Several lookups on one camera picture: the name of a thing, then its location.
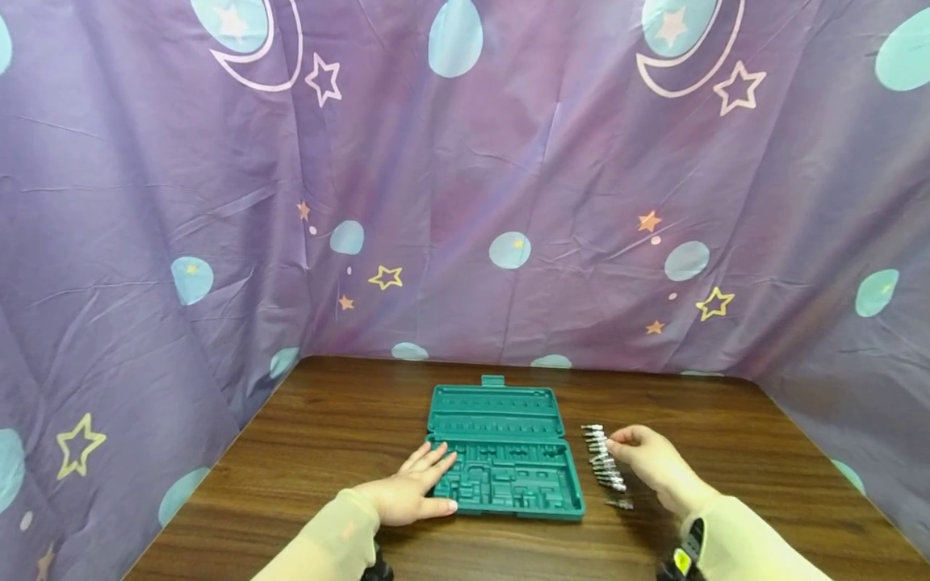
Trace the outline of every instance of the light blue circle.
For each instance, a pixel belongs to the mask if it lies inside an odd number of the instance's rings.
[[[710,26],[716,7],[717,0],[645,0],[642,15],[645,41],[661,57],[680,57],[698,43]],[[684,27],[670,35],[671,20],[676,16],[682,19]],[[670,27],[663,33],[666,19],[670,20]]]
[[[706,244],[692,240],[679,245],[665,259],[665,275],[676,283],[687,281],[701,274],[711,261],[711,251]]]
[[[557,369],[571,369],[572,362],[564,355],[546,355],[539,359],[533,360],[530,367],[555,367]]]
[[[430,68],[445,78],[467,73],[481,56],[485,31],[471,0],[449,0],[430,27]]]
[[[900,275],[895,269],[888,269],[867,276],[856,292],[856,313],[860,317],[874,317],[882,312],[895,295]]]
[[[846,479],[850,481],[853,484],[853,486],[856,487],[856,490],[858,490],[860,494],[862,495],[866,494],[866,486],[865,484],[862,483],[862,479],[859,478],[859,475],[856,474],[855,470],[849,468],[848,466],[846,466],[843,462],[840,462],[839,460],[831,459],[830,462],[833,463],[833,466],[835,466],[836,469],[838,469],[840,472],[843,473]]]
[[[533,252],[533,245],[529,243],[529,238],[520,232],[504,232],[494,239],[487,254],[502,269],[519,269],[527,260],[530,253]]]
[[[191,497],[194,489],[200,485],[200,482],[206,478],[209,468],[198,468],[193,472],[188,472],[178,478],[178,481],[171,484],[171,488],[162,497],[162,504],[158,507],[158,521],[162,526],[168,526],[174,515],[178,514],[180,508]]]
[[[362,251],[364,243],[365,228],[355,220],[342,222],[329,237],[329,247],[340,254],[356,255]]]
[[[0,514],[13,504],[26,475],[26,453],[14,429],[0,429]]]
[[[9,35],[7,23],[0,15],[0,74],[3,74],[9,68],[9,63],[13,60],[13,37]]]
[[[180,257],[171,263],[171,276],[182,305],[192,305],[213,288],[213,269],[198,257]]]
[[[300,355],[300,349],[297,347],[287,347],[275,353],[272,357],[269,376],[272,379],[277,379],[290,371],[297,362],[298,355]]]
[[[268,14],[261,0],[191,0],[191,6],[210,36],[233,52],[253,53],[268,38]],[[224,28],[224,22],[232,28]]]
[[[875,59],[875,76],[892,91],[910,91],[930,83],[930,8],[888,34]]]
[[[430,354],[416,343],[398,343],[391,348],[391,355],[394,359],[407,361],[423,361],[430,358]]]

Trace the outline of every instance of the table surface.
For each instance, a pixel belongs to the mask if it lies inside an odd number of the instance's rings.
[[[930,565],[757,387],[720,377],[340,358],[302,362],[126,579],[249,579],[341,488],[383,478],[423,441],[432,388],[555,390],[588,504],[582,523],[456,517],[379,534],[398,581],[655,579],[670,516],[629,478],[604,505],[578,427],[642,423],[837,581],[927,579]]]

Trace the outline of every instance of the light yellow sleeve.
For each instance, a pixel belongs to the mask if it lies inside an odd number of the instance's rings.
[[[375,564],[378,512],[343,490],[252,581],[358,581]]]
[[[704,519],[697,567],[707,581],[830,581],[737,498],[717,496],[682,523],[685,538]]]

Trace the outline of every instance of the case latch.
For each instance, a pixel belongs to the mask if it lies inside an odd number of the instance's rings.
[[[506,388],[504,376],[481,376],[481,387],[483,388]]]

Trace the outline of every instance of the purple curtain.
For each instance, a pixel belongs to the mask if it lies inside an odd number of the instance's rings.
[[[321,353],[748,377],[930,554],[924,0],[0,0],[0,111],[0,577]]]

